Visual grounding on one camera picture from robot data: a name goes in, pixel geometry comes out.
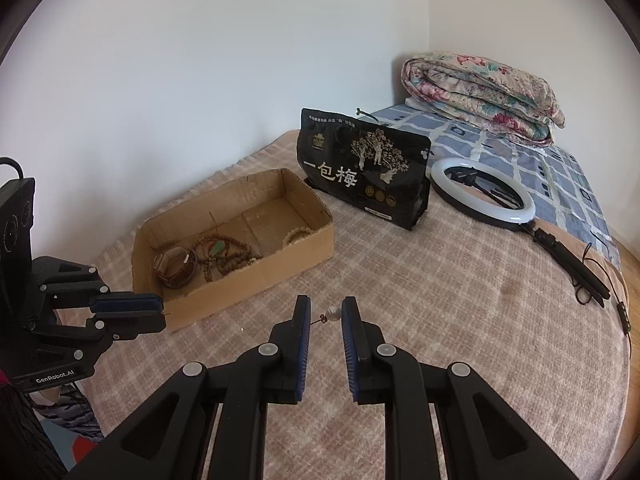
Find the brown cardboard box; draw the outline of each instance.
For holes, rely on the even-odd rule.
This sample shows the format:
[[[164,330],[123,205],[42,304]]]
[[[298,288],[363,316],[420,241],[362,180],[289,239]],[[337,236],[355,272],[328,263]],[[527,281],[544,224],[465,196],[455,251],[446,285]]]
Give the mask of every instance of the brown cardboard box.
[[[282,247],[298,227],[315,232]],[[183,288],[164,288],[156,254],[190,248],[201,236],[223,234],[251,245],[261,259],[207,283],[202,266]],[[145,222],[131,257],[133,290],[164,299],[166,326],[177,330],[309,269],[334,255],[334,224],[316,194],[289,170],[269,170],[227,182]]]

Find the camera lens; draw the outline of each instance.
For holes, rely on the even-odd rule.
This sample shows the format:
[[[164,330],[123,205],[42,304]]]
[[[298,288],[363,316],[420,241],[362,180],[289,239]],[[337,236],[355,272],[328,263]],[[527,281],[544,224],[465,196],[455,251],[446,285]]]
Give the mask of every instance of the camera lens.
[[[4,226],[4,248],[10,253],[18,238],[18,219],[12,215]]]
[[[31,219],[31,200],[27,200],[22,206],[22,227],[27,227]]]

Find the black bag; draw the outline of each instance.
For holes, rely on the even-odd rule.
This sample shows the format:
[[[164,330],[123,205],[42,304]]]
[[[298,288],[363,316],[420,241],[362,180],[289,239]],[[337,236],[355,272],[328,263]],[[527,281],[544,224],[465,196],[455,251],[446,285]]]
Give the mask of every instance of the black bag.
[[[311,187],[415,226],[429,198],[429,137],[306,108],[301,123],[298,163]]]

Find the white wall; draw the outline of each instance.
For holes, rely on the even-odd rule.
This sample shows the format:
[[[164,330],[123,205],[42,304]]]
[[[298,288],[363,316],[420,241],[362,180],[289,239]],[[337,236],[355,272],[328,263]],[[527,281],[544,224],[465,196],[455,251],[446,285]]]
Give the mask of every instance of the white wall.
[[[0,153],[36,178],[34,254],[90,261],[302,107],[391,105],[392,64],[428,47],[427,3],[45,0],[0,66]]]
[[[545,78],[610,227],[640,252],[640,55],[603,0],[430,0],[430,49]]]

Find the white ring light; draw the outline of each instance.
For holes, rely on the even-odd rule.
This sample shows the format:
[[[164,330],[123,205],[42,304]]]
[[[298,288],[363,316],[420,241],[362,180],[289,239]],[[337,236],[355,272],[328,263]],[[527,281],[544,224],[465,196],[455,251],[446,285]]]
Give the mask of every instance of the white ring light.
[[[462,186],[453,182],[445,174],[449,168],[460,167],[482,171],[483,173],[487,173],[502,181],[519,195],[524,207],[522,209],[507,209],[498,205],[490,204],[471,193],[467,193]],[[482,164],[481,162],[468,160],[467,158],[441,158],[431,167],[431,179],[437,188],[440,188],[440,190],[449,195],[449,197],[456,202],[467,206],[469,209],[472,209],[481,215],[497,220],[498,222],[504,222],[507,224],[526,224],[527,222],[531,222],[536,215],[536,205],[534,204],[529,191],[527,191],[521,183],[516,182],[501,171],[498,171],[486,164]]]

